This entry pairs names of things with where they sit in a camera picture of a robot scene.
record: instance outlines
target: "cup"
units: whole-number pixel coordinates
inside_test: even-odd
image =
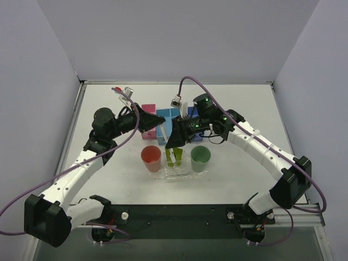
[[[140,156],[149,172],[157,172],[161,168],[161,150],[156,146],[142,149]]]
[[[204,146],[194,147],[191,151],[191,166],[194,172],[202,172],[210,160],[210,150]]]

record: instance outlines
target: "wall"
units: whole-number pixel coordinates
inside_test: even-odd
[[[38,0],[80,79],[274,80],[318,0]]]
[[[346,260],[348,2],[321,0],[275,81],[295,153],[313,162],[335,260]],[[318,196],[312,189],[313,202]]]
[[[79,81],[35,0],[0,4],[0,207],[52,177]],[[23,231],[23,201],[0,218]],[[29,236],[0,235],[0,259],[21,260]]]

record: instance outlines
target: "red cup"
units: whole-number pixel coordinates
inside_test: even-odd
[[[161,168],[161,150],[156,146],[147,146],[141,151],[141,159],[149,172],[157,172]]]

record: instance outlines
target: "table top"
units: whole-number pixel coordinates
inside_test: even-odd
[[[118,114],[124,106],[111,88],[126,86],[134,90],[132,100],[138,104],[156,104],[156,109],[170,107],[178,91],[173,84],[102,84],[86,85],[65,169],[68,168],[88,140],[94,112],[101,107]],[[271,142],[290,152],[278,108],[269,85],[206,85],[224,109],[233,109]],[[189,106],[203,93],[197,85],[183,86],[182,101]],[[120,144],[130,134],[116,138]],[[198,179],[155,179],[151,177],[140,158],[147,145],[159,146],[156,140],[143,140],[139,132],[122,148],[116,150],[109,162],[95,173],[74,198],[99,195],[113,204],[239,204],[245,203],[256,192],[265,192],[276,181],[250,155],[239,147],[224,142],[214,145],[204,139],[185,145],[182,149],[189,156],[197,145],[207,146],[212,158],[208,173]],[[303,196],[298,203],[307,203]]]

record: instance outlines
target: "bubble wrap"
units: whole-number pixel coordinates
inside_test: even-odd
[[[158,172],[152,173],[146,170],[147,174],[152,178],[161,179],[199,179],[207,175],[209,168],[207,167],[202,172],[194,172],[191,168],[191,158],[188,153],[183,151],[181,165],[174,164],[173,167],[169,167],[166,160],[165,153],[162,153],[161,157],[161,169]]]

